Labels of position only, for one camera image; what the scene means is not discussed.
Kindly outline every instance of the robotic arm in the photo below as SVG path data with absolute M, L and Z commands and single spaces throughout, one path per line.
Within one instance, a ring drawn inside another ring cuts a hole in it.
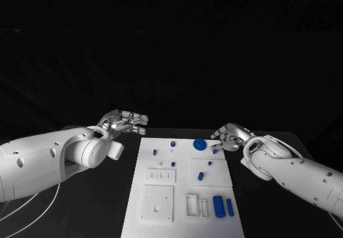
M 146 135 L 149 117 L 114 110 L 97 126 L 51 132 L 0 146 L 0 202 L 28 197 L 94 169 L 106 156 L 118 160 L 124 146 L 114 139 L 121 132 Z
M 211 136 L 221 136 L 212 150 L 237 151 L 244 146 L 241 163 L 264 180 L 277 183 L 313 205 L 343 217 L 343 174 L 303 158 L 291 156 L 273 136 L 255 136 L 242 126 L 229 123 Z

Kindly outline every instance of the black table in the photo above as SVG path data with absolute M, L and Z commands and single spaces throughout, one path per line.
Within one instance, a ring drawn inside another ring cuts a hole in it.
M 144 137 L 211 139 L 215 130 L 147 128 Z M 255 132 L 273 135 L 312 158 L 293 133 Z M 123 133 L 117 141 L 126 149 L 120 160 L 104 160 L 97 169 L 74 175 L 61 184 L 55 203 L 36 223 L 13 237 L 88 238 L 121 236 L 134 176 L 142 136 Z M 264 181 L 241 164 L 242 149 L 225 152 L 229 165 L 237 206 L 247 238 L 264 237 L 343 237 L 329 214 L 293 195 L 274 180 Z M 28 206 L 0 222 L 0 238 L 19 231 L 42 214 L 58 186 L 35 197 Z M 29 199 L 9 203 L 6 213 Z

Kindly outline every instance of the blue cap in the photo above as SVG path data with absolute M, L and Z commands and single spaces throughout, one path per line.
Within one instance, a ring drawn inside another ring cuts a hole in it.
M 198 150 L 205 150 L 206 149 L 206 141 L 204 139 L 196 139 L 195 142 L 193 142 L 193 147 L 198 149 Z
M 202 181 L 204 178 L 204 172 L 199 173 L 198 179 Z

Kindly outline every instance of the small blue piece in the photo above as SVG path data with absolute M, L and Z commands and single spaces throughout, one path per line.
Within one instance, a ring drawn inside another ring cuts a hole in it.
M 227 217 L 222 196 L 214 196 L 214 206 L 215 206 L 216 217 L 218 218 Z
M 228 203 L 229 216 L 234 217 L 234 209 L 232 209 L 231 199 L 227 199 L 227 203 Z
M 193 142 L 193 147 L 198 149 L 198 150 L 205 150 L 206 149 L 206 141 L 204 139 L 196 139 L 195 142 Z
M 204 172 L 199 173 L 198 179 L 202 181 L 202 179 L 204 179 Z

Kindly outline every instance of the white cable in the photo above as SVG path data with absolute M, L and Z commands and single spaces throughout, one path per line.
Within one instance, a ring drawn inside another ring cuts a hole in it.
M 273 136 L 270 136 L 270 135 L 268 135 L 268 136 L 264 136 L 264 137 L 268 138 L 268 139 L 270 139 L 270 137 L 271 137 L 273 139 L 276 139 L 277 141 L 280 141 L 280 142 L 293 150 L 293 152 L 297 154 L 297 156 L 299 156 L 300 158 L 303 158 L 303 156 L 302 156 L 302 154 L 297 152 L 297 150 L 296 150 L 289 144 L 286 144 L 280 139 L 277 139 L 276 137 L 273 137 Z M 330 214 L 330 216 L 332 216 L 332 218 L 333 218 L 333 220 L 335 220 L 338 226 L 339 226 L 340 229 L 343 230 L 343 227 L 342 227 L 340 224 L 338 223 L 338 221 L 336 221 L 336 219 L 335 219 L 332 213 L 330 213 L 330 212 L 327 212 L 327 213 Z
M 35 196 L 26 201 L 26 203 L 25 203 L 9 215 L 6 215 L 6 216 L 0 219 L 0 222 L 23 208 L 23 206 L 32 201 L 32 199 L 35 198 Z
M 55 197 L 54 197 L 54 200 L 52 200 L 52 203 L 54 203 L 54 201 L 55 201 L 55 198 L 57 198 L 57 196 L 58 196 L 58 193 L 59 193 L 59 186 L 58 186 L 58 190 L 57 190 L 57 194 L 55 194 Z M 46 208 L 46 210 L 45 210 L 45 212 L 42 213 L 42 215 L 38 217 L 38 219 L 45 215 L 45 213 L 46 213 L 46 211 L 48 211 L 48 209 L 51 208 L 51 206 L 52 206 L 52 203 L 51 203 L 51 205 L 49 205 L 49 207 Z M 20 231 L 23 231 L 36 221 L 38 221 L 38 219 L 20 230 Z M 16 235 L 20 231 L 18 231 L 16 233 L 13 233 L 12 235 L 9 235 L 8 237 L 5 237 L 5 238 L 9 238 L 9 237 L 12 237 L 13 235 Z

